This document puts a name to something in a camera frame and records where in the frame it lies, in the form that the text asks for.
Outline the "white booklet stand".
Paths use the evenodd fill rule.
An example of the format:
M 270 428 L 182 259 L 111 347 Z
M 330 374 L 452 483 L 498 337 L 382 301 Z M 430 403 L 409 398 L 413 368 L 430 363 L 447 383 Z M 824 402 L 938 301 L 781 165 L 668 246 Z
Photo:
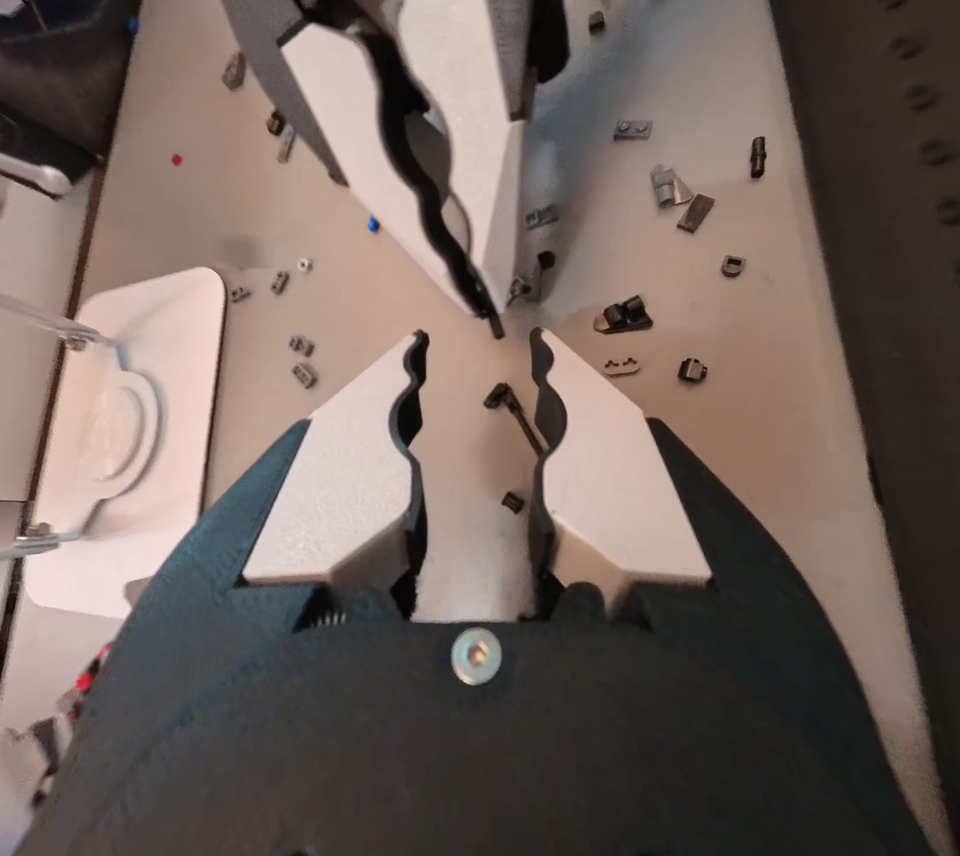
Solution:
M 106 337 L 56 378 L 58 334 L 2 309 L 2 503 L 30 503 L 54 541 L 25 563 L 28 598 L 119 620 L 200 515 L 226 292 L 201 266 L 68 310 L 90 186 L 53 199 L 2 178 L 2 297 Z

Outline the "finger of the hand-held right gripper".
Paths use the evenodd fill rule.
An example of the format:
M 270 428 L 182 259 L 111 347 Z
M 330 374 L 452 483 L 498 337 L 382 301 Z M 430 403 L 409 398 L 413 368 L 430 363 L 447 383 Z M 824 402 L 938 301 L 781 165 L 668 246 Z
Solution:
M 462 310 L 499 314 L 410 142 L 406 120 L 426 101 L 393 40 L 306 23 L 281 52 L 354 196 Z
M 508 109 L 488 0 L 352 0 L 392 30 L 449 142 L 448 186 L 469 256 L 496 308 L 511 300 L 520 238 L 525 122 Z

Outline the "dark lego set box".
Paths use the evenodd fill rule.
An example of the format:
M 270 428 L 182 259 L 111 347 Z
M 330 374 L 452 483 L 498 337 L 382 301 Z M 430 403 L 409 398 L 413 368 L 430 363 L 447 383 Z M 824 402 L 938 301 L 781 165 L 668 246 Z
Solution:
M 2 108 L 104 157 L 141 1 L 1 0 Z

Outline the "black perforated mat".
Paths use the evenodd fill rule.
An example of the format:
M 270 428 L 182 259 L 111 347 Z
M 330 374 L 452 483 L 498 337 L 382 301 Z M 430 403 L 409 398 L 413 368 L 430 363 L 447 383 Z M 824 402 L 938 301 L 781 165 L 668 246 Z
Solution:
M 958 838 L 959 0 L 769 1 Z

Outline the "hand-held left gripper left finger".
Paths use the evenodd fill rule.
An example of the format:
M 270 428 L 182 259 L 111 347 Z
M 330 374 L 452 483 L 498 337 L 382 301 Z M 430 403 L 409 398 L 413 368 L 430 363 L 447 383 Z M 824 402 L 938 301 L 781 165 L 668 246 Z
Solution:
M 370 586 L 409 619 L 426 560 L 422 468 L 429 337 L 402 338 L 309 417 L 243 570 L 255 586 Z

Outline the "grey lego car model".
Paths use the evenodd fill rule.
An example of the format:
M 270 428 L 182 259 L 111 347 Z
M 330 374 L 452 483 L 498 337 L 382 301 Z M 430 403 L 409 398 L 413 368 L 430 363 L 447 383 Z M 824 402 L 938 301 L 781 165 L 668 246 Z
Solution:
M 102 646 L 77 676 L 72 688 L 56 703 L 54 715 L 32 723 L 25 731 L 2 730 L 2 829 L 32 814 L 49 795 L 90 697 L 93 683 L 108 661 L 113 642 Z

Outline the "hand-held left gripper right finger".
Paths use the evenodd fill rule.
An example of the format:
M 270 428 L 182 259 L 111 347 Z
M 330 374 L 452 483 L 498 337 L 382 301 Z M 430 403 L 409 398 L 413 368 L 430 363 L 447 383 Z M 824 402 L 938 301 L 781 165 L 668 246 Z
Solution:
M 608 615 L 635 585 L 707 587 L 712 568 L 642 409 L 556 334 L 530 334 L 534 466 L 528 548 L 537 604 L 590 584 Z

